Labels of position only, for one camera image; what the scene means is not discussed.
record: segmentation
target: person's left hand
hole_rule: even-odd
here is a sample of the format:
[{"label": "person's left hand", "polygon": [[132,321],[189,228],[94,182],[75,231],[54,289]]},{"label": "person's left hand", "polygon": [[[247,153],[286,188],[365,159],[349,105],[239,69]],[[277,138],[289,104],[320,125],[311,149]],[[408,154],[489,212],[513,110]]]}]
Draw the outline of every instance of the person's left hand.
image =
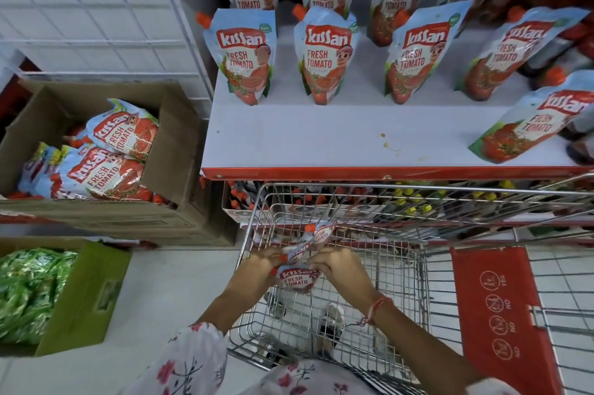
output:
[{"label": "person's left hand", "polygon": [[280,248],[252,252],[235,270],[223,295],[241,303],[242,309],[247,311],[276,283],[276,278],[270,276],[271,270],[286,262],[287,255]]}]

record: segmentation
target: metal shopping cart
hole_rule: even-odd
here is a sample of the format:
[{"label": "metal shopping cart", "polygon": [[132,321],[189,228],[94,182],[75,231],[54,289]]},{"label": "metal shopping cart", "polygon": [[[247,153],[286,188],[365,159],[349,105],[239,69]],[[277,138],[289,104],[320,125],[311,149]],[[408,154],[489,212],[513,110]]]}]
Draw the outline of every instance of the metal shopping cart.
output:
[{"label": "metal shopping cart", "polygon": [[[584,180],[268,183],[238,265],[251,250],[297,243],[305,225],[335,221],[328,243],[355,249],[379,291],[481,371],[524,394],[590,394],[594,231],[573,227],[594,220]],[[424,393],[323,277],[309,294],[273,287],[230,332],[230,353],[262,369],[311,357],[329,302],[345,310],[336,362],[379,392]]]}]

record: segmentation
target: hand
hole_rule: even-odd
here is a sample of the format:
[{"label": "hand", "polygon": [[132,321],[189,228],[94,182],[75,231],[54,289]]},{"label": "hand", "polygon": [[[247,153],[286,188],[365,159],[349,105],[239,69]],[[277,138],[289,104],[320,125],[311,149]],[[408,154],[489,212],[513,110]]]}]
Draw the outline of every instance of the hand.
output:
[{"label": "hand", "polygon": [[345,301],[365,315],[374,301],[381,296],[367,275],[359,256],[348,248],[324,247],[307,263],[324,273]]},{"label": "hand", "polygon": [[276,278],[269,276],[270,271],[286,263],[286,258],[280,248],[252,252],[233,273],[223,296],[239,303],[244,312],[252,308],[276,283]]}]

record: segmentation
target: green box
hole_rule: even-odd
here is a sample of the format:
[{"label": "green box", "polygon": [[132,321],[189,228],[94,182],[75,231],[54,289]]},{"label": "green box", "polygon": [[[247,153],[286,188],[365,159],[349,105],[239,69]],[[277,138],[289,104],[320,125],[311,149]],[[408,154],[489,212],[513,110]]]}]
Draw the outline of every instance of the green box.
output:
[{"label": "green box", "polygon": [[0,356],[44,356],[101,343],[131,254],[80,238],[0,239],[0,257],[34,248],[72,249],[78,256],[40,344],[0,345]]}]

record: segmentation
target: forearm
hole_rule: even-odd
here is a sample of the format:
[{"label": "forearm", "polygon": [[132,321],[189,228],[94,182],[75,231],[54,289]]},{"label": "forearm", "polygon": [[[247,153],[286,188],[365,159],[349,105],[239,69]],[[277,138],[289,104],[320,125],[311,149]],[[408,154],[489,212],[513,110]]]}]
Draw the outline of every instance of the forearm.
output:
[{"label": "forearm", "polygon": [[249,308],[251,306],[246,306],[236,295],[225,291],[214,299],[196,323],[213,324],[223,334],[227,334],[235,321]]},{"label": "forearm", "polygon": [[462,395],[466,387],[485,378],[466,358],[392,304],[382,303],[374,321],[429,395]]}]

